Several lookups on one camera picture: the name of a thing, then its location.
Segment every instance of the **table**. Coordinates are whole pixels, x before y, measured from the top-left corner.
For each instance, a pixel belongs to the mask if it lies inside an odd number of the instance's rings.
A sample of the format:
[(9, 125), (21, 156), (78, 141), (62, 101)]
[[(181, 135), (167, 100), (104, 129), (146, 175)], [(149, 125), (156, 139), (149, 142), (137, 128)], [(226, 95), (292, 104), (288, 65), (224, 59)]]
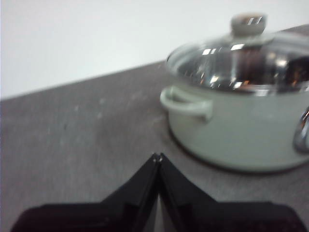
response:
[[(309, 25), (290, 30), (309, 35)], [(195, 159), (169, 132), (159, 102), (169, 82), (158, 62), (2, 101), (1, 231), (29, 207), (103, 200), (153, 152), (218, 201), (287, 204), (309, 227), (309, 165), (242, 174)]]

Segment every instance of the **cooking pot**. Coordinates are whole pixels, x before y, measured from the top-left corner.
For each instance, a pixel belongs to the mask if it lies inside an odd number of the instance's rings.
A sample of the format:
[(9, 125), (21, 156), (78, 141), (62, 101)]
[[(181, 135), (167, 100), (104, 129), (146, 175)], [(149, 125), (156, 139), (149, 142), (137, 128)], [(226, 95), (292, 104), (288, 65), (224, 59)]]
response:
[(262, 33), (263, 14), (232, 18), (230, 34), (177, 48), (160, 101), (176, 139), (226, 168), (269, 172), (309, 159), (309, 38)]

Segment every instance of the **pot lid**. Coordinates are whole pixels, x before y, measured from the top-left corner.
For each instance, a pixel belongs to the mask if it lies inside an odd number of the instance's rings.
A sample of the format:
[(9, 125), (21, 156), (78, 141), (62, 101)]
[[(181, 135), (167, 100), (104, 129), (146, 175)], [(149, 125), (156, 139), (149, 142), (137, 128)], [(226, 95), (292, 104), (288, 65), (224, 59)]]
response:
[(262, 33), (263, 14), (232, 18), (229, 35), (186, 44), (167, 59), (177, 78), (199, 87), (254, 93), (309, 90), (309, 38), (288, 32)]

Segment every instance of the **countertop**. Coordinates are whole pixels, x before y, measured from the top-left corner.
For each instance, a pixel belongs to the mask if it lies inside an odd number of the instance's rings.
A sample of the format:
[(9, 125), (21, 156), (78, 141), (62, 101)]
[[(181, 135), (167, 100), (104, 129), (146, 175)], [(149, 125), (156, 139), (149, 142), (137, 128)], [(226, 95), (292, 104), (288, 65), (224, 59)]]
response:
[[(291, 30), (309, 35), (309, 25)], [(2, 101), (1, 231), (30, 207), (103, 200), (153, 152), (218, 201), (287, 204), (309, 227), (309, 164), (242, 174), (195, 159), (169, 132), (159, 102), (169, 82), (159, 62)]]

